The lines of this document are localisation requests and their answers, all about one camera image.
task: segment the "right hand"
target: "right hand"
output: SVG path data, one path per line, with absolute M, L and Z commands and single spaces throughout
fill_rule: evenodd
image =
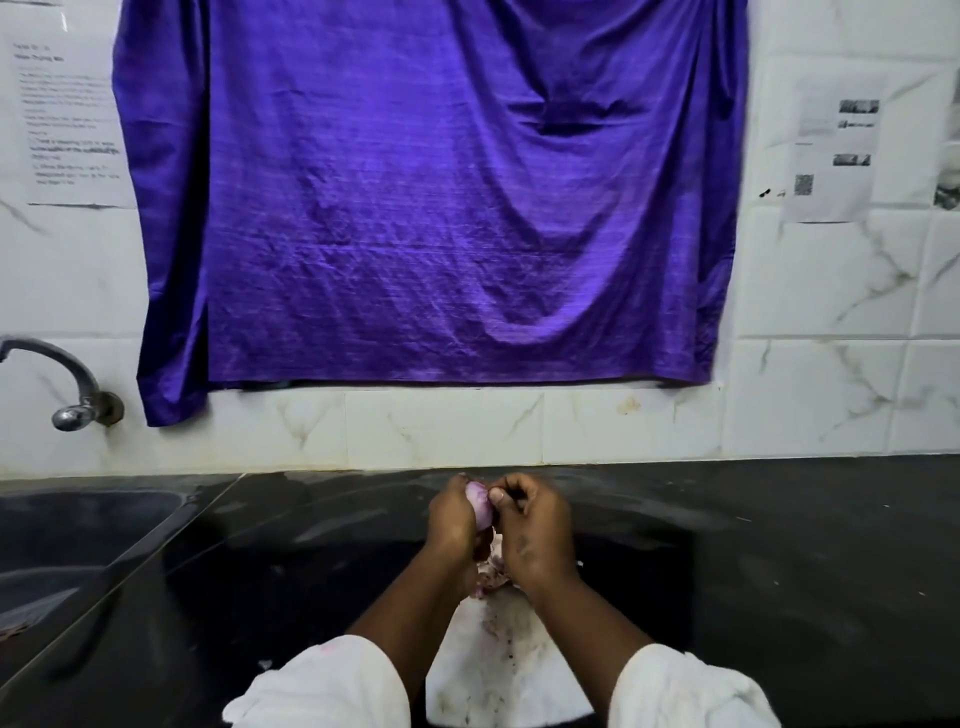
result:
M 522 508 L 507 493 L 522 491 Z M 507 573 L 531 598 L 569 578 L 579 578 L 573 555 L 570 506 L 543 481 L 512 473 L 490 486 L 499 513 Z

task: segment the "black countertop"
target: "black countertop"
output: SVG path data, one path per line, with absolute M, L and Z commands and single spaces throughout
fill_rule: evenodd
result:
M 573 505 L 587 582 L 655 639 L 754 677 L 784 725 L 960 716 L 960 457 L 541 470 Z M 0 688 L 0 726 L 219 725 L 389 584 L 451 473 L 211 486 L 82 590 L 89 611 Z

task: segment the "sink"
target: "sink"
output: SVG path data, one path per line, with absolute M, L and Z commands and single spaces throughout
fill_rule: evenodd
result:
M 183 502 L 154 490 L 0 495 L 0 642 L 50 615 Z

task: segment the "faucet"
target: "faucet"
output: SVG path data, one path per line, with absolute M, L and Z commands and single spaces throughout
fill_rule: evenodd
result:
M 60 347 L 40 339 L 18 339 L 7 336 L 0 337 L 0 362 L 5 361 L 14 349 L 41 353 L 62 364 L 77 380 L 80 403 L 61 407 L 54 412 L 51 420 L 56 429 L 73 432 L 83 429 L 92 422 L 109 427 L 123 419 L 123 401 L 112 392 L 104 392 L 100 389 L 90 370 L 70 352 L 65 352 Z

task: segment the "paper notice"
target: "paper notice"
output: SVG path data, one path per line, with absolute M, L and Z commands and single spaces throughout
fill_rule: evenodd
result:
M 799 85 L 800 119 L 793 143 L 783 219 L 845 223 L 867 219 L 886 77 L 850 74 Z
M 11 37 L 31 205 L 135 207 L 104 43 Z

